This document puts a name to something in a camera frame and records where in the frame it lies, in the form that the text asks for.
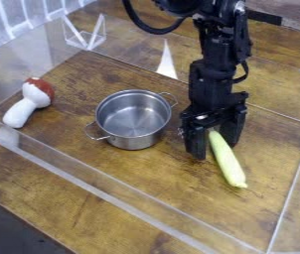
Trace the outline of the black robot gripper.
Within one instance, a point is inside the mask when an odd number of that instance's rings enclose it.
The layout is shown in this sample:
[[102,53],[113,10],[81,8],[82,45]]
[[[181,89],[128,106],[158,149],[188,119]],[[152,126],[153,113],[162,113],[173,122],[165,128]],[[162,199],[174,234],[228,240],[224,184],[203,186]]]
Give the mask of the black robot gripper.
[[240,139],[248,93],[233,92],[232,86],[247,79],[247,75],[235,78],[236,66],[215,67],[203,60],[190,65],[189,99],[190,106],[181,113],[185,132],[186,152],[197,160],[207,158],[207,129],[196,126],[196,117],[207,116],[208,127],[221,125],[220,131],[227,143],[233,147]]

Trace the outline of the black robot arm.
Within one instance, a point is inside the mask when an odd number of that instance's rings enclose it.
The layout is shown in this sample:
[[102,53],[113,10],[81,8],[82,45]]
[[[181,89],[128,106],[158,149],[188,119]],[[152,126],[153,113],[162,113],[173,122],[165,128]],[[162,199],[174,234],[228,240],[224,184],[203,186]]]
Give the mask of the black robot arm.
[[188,153],[207,157],[208,130],[217,127],[229,145],[239,142],[248,99],[232,86],[244,81],[236,68],[247,66],[252,42],[244,0],[153,0],[158,8],[180,18],[190,17],[200,32],[204,57],[190,64],[190,105],[181,113]]

